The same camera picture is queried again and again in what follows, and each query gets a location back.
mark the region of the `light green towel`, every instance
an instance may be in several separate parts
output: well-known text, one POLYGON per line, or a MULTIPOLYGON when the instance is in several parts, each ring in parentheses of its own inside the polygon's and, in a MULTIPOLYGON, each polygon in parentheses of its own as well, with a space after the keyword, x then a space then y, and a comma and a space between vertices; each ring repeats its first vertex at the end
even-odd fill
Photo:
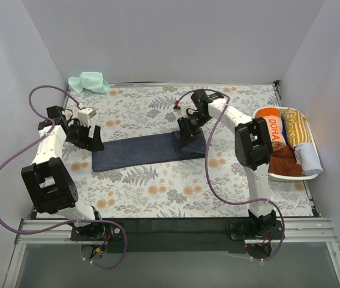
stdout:
POLYGON ((77 93, 81 93, 83 88, 103 94, 110 91, 110 85, 103 80, 100 72, 82 72, 79 77, 68 78, 68 84, 77 93))

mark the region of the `white basket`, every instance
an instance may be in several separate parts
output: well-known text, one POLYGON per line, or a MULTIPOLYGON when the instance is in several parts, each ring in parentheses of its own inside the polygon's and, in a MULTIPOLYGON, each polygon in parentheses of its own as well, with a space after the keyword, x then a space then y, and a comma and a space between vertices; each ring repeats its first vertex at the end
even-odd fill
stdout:
MULTIPOLYGON (((257 109, 255 112, 254 112, 254 115, 253 117, 255 118, 256 117, 256 113, 258 113, 258 111, 260 109, 263 109, 263 108, 267 108, 267 107, 273 107, 273 108, 278 108, 281 115, 284 114, 284 112, 288 109, 287 107, 278 107, 278 106, 266 106, 266 107, 262 107, 262 108, 259 108, 257 109)), ((316 149, 316 145, 315 145, 315 140, 314 140, 314 137, 312 136, 312 132, 311 132, 311 128, 309 127, 309 124, 308 122, 306 122, 307 124, 307 128, 308 128, 308 133, 309 133, 309 136, 311 138, 311 142, 312 142, 312 145, 314 146, 314 149, 315 149, 315 152, 316 154, 318 155, 318 150, 316 149)), ((282 175, 278 175, 278 174, 274 174, 274 173, 268 173, 268 178, 270 180, 274 180, 274 181, 282 181, 282 182, 289 182, 289 181, 302 181, 302 180, 310 180, 310 179, 314 179, 315 177, 317 177, 319 174, 313 174, 311 176, 302 176, 302 177, 292 177, 292 176, 282 176, 282 175)))

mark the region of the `gray wall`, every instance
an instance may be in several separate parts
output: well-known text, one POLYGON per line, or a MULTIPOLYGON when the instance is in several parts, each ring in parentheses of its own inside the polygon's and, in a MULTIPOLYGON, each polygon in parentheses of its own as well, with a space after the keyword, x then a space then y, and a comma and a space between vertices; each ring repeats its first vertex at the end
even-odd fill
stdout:
POLYGON ((280 80, 324 0, 23 0, 64 79, 280 80))
MULTIPOLYGON (((41 84, 65 87, 21 0, 0 1, 0 164, 38 137, 40 121, 28 107, 28 92, 41 84)), ((35 97, 39 111, 61 104, 62 95, 43 91, 35 97)), ((14 160, 0 174, 0 216, 17 228, 31 201, 20 176, 35 150, 14 160)), ((15 234, 0 226, 0 287, 13 251, 15 234)))
POLYGON ((340 241, 340 1, 326 0, 282 79, 284 106, 309 119, 324 173, 309 183, 340 241))

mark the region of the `purple hose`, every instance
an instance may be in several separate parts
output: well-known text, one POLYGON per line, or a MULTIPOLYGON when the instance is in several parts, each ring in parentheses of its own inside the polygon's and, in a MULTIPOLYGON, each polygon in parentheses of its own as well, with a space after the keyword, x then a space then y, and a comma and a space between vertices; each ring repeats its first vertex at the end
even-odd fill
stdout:
MULTIPOLYGON (((192 92, 195 92, 196 90, 192 90, 192 91, 188 91, 187 93, 183 94, 178 101, 180 101, 184 96, 192 93, 192 92)), ((221 95, 223 95, 226 99, 227 99, 227 102, 226 104, 228 104, 230 102, 230 97, 228 95, 226 95, 225 93, 222 93, 220 91, 217 91, 217 90, 213 90, 213 89, 204 89, 205 91, 210 91, 210 92, 215 92, 215 93, 219 93, 221 95)), ((266 199, 266 198, 258 198, 258 199, 251 199, 251 200, 248 200, 248 201, 244 201, 244 202, 230 202, 230 201, 227 201, 225 199, 223 199, 222 197, 220 197, 218 195, 218 193, 216 193, 215 189, 213 188, 212 186, 212 183, 211 183, 211 180, 210 180, 210 175, 209 175, 209 172, 208 172, 208 152, 209 152, 209 148, 210 148, 210 144, 211 144, 211 139, 212 139, 212 136, 213 136, 213 133, 215 132, 215 129, 216 127, 218 126, 220 120, 222 120, 223 118, 223 115, 225 113, 225 111, 227 110, 228 106, 224 106, 223 108, 223 111, 222 113, 219 115, 218 119, 216 120, 215 124, 213 125, 212 129, 211 129, 211 132, 210 132, 210 136, 208 137, 208 140, 207 140, 207 144, 206 144, 206 157, 204 158, 204 169, 206 171, 206 178, 207 178, 207 183, 208 183, 208 186, 210 187, 211 189, 211 192, 212 194, 218 198, 220 201, 222 201, 223 203, 226 203, 226 204, 229 204, 229 205, 245 205, 245 204, 250 204, 250 203, 254 203, 254 202, 258 202, 258 201, 267 201, 269 202, 272 206, 275 207, 275 209, 278 211, 279 215, 280 215, 280 219, 281 219, 281 222, 282 222, 282 237, 280 239, 280 242, 277 246, 277 248, 275 249, 275 251, 267 258, 263 259, 263 261, 267 261, 267 260, 270 260, 271 258, 273 258, 277 253, 278 251, 280 250, 280 248, 282 247, 282 243, 283 243, 283 238, 284 238, 284 232, 285 232, 285 226, 284 226, 284 218, 283 218, 283 215, 282 215, 282 212, 280 211, 278 205, 276 205, 275 202, 269 200, 269 199, 266 199)))
MULTIPOLYGON (((35 87, 33 90, 31 90, 30 94, 28 95, 28 102, 29 102, 29 105, 30 105, 30 108, 32 111, 34 111, 35 114, 37 114, 39 117, 47 120, 47 121, 50 121, 52 123, 51 125, 51 128, 50 130, 47 132, 47 134, 49 134, 51 131, 53 131, 53 129, 55 128, 55 122, 54 120, 46 117, 46 116, 43 116, 42 114, 40 114, 34 107, 34 105, 32 104, 32 101, 31 101, 31 97, 33 95, 33 93, 36 91, 36 90, 39 90, 41 88, 53 88, 53 89, 56 89, 56 90, 59 90, 61 92, 63 92, 66 96, 68 96, 69 98, 71 98, 76 104, 77 104, 77 107, 79 107, 79 102, 77 100, 75 100, 69 93, 65 92, 64 90, 62 90, 61 88, 59 87, 55 87, 55 86, 52 86, 52 85, 42 85, 42 86, 38 86, 38 87, 35 87)), ((38 140, 32 142, 30 145, 24 147, 22 150, 20 150, 19 152, 15 153, 13 156, 11 156, 9 159, 5 160, 1 165, 0 165, 0 171, 3 169, 4 166, 6 166, 11 160, 15 159, 16 157, 18 157, 20 154, 22 154, 23 152, 27 151, 28 149, 30 149, 31 147, 33 147, 34 145, 38 144, 39 142, 41 142, 43 139, 45 139, 47 137, 47 135, 44 135, 42 137, 40 137, 38 140)), ((124 251, 123 251, 123 255, 121 256, 121 258, 118 260, 118 262, 116 262, 115 265, 112 265, 112 266, 106 266, 106 265, 103 265, 101 263, 95 263, 93 262, 94 264, 97 264, 98 266, 102 266, 103 268, 107 268, 107 269, 112 269, 112 268, 115 268, 117 267, 121 261, 123 260, 123 258, 125 257, 126 255, 126 252, 127 252, 127 236, 126 236, 126 232, 124 231, 123 227, 120 226, 118 223, 115 223, 113 221, 108 221, 108 220, 80 220, 81 222, 87 222, 87 223, 107 223, 107 224, 111 224, 111 225, 115 225, 116 227, 118 227, 122 233, 123 233, 123 236, 124 236, 124 251)), ((70 223, 75 223, 77 222, 76 220, 67 220, 67 221, 64 221, 64 222, 61 222, 59 224, 56 224, 56 225, 53 225, 51 227, 48 227, 48 228, 45 228, 45 229, 41 229, 41 230, 34 230, 34 231, 22 231, 22 230, 17 230, 17 229, 14 229, 12 227, 10 227, 8 224, 6 224, 1 218, 0 218, 0 225, 2 225, 3 227, 5 227, 7 230, 11 231, 11 232, 14 232, 16 234, 21 234, 21 235, 31 235, 31 234, 39 234, 39 233, 43 233, 43 232, 46 232, 46 231, 49 231, 49 230, 52 230, 54 228, 57 228, 59 226, 62 226, 62 225, 66 225, 66 224, 70 224, 70 223)))

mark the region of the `purple cable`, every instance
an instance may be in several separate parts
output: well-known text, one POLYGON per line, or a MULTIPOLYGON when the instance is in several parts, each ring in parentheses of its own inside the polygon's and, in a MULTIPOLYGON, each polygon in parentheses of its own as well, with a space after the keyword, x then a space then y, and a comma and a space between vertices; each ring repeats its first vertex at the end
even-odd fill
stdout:
MULTIPOLYGON (((198 89, 195 89, 195 90, 192 90, 192 91, 188 91, 187 93, 183 94, 178 101, 180 101, 184 96, 192 93, 192 92, 195 92, 196 90, 198 89)), ((228 95, 226 95, 225 93, 222 93, 220 91, 217 91, 217 90, 213 90, 213 89, 204 89, 205 91, 210 91, 210 92, 215 92, 215 93, 219 93, 221 95, 223 95, 226 99, 227 99, 227 102, 226 104, 228 104, 230 102, 230 97, 228 95)), ((275 249, 275 251, 267 258, 263 259, 263 261, 267 261, 267 260, 270 260, 272 259, 277 253, 278 251, 280 250, 280 248, 282 247, 282 243, 283 243, 283 238, 284 238, 284 232, 285 232, 285 226, 284 226, 284 218, 283 218, 283 215, 282 215, 282 212, 280 211, 278 205, 276 205, 275 202, 269 200, 269 199, 266 199, 266 198, 258 198, 258 199, 251 199, 251 200, 248 200, 248 201, 244 201, 244 202, 230 202, 230 201, 227 201, 225 199, 223 199, 222 197, 220 197, 218 195, 218 193, 216 193, 215 189, 213 188, 212 186, 212 183, 211 183, 211 180, 210 180, 210 176, 209 176, 209 172, 208 172, 208 152, 209 152, 209 148, 210 148, 210 144, 211 144, 211 140, 212 140, 212 136, 213 136, 213 133, 215 132, 215 129, 216 127, 218 126, 220 120, 222 120, 223 118, 223 115, 225 113, 225 111, 227 110, 228 108, 228 105, 225 105, 224 108, 223 108, 223 111, 222 113, 219 115, 218 119, 216 120, 215 124, 213 125, 212 129, 211 129, 211 132, 210 132, 210 136, 208 137, 208 140, 207 140, 207 144, 206 144, 206 156, 204 158, 204 169, 206 171, 206 178, 207 178, 207 183, 208 183, 208 186, 210 187, 211 189, 211 192, 212 194, 218 198, 220 201, 222 201, 223 203, 226 203, 226 204, 229 204, 229 205, 245 205, 245 204, 250 204, 250 203, 254 203, 254 202, 258 202, 258 201, 267 201, 268 203, 270 203, 272 206, 275 207, 275 209, 278 211, 278 214, 280 216, 280 219, 281 219, 281 222, 282 222, 282 237, 280 239, 280 242, 277 246, 277 248, 275 249)))
MULTIPOLYGON (((33 147, 34 145, 38 144, 39 142, 41 142, 43 139, 45 139, 47 137, 47 135, 53 131, 53 129, 55 128, 55 122, 53 119, 50 119, 46 116, 43 116, 42 114, 40 114, 34 107, 34 105, 32 104, 32 101, 31 101, 31 97, 33 95, 33 93, 36 91, 36 90, 39 90, 41 88, 53 88, 53 89, 56 89, 56 90, 59 90, 61 92, 63 92, 65 95, 67 95, 69 98, 71 98, 76 104, 77 104, 77 107, 79 107, 79 102, 77 100, 75 100, 69 93, 65 92, 64 90, 62 90, 61 88, 59 87, 55 87, 55 86, 52 86, 52 85, 42 85, 42 86, 38 86, 38 87, 35 87, 33 90, 31 90, 30 94, 28 95, 28 102, 29 102, 29 105, 30 105, 30 108, 32 111, 34 111, 35 114, 37 114, 39 117, 47 120, 47 121, 50 121, 52 123, 51 125, 51 128, 50 130, 47 132, 46 135, 40 137, 38 140, 32 142, 30 145, 24 147, 22 150, 20 150, 19 152, 15 153, 13 156, 11 156, 9 159, 5 160, 1 165, 0 165, 0 171, 13 159, 15 159, 16 157, 18 157, 20 154, 24 153, 25 151, 27 151, 28 149, 30 149, 31 147, 33 147)), ((62 226, 62 225, 66 225, 66 224, 70 224, 70 223, 75 223, 77 222, 77 220, 67 220, 67 221, 64 221, 64 222, 61 222, 59 224, 56 224, 56 225, 53 225, 51 227, 48 227, 48 228, 45 228, 45 229, 41 229, 41 230, 31 230, 31 231, 22 231, 22 230, 17 230, 17 229, 14 229, 12 227, 10 227, 7 223, 5 223, 2 218, 0 217, 0 225, 2 225, 3 227, 5 227, 7 230, 11 231, 11 232, 14 232, 16 234, 21 234, 21 235, 31 235, 31 234, 39 234, 39 233, 43 233, 43 232, 46 232, 46 231, 49 231, 49 230, 52 230, 54 228, 57 228, 59 226, 62 226)), ((106 265, 103 265, 101 263, 95 263, 97 264, 98 266, 102 266, 103 268, 106 268, 106 269, 112 269, 112 268, 115 268, 117 267, 121 261, 123 260, 123 258, 125 257, 126 255, 126 252, 127 252, 127 236, 126 236, 126 232, 124 231, 123 227, 120 226, 118 223, 115 223, 115 222, 112 222, 112 221, 108 221, 108 220, 80 220, 80 222, 87 222, 87 223, 107 223, 107 224, 111 224, 111 225, 115 225, 116 227, 118 227, 122 233, 123 233, 123 236, 124 236, 124 251, 123 251, 123 255, 121 256, 121 258, 118 260, 118 262, 116 262, 115 265, 112 265, 112 266, 106 266, 106 265)))

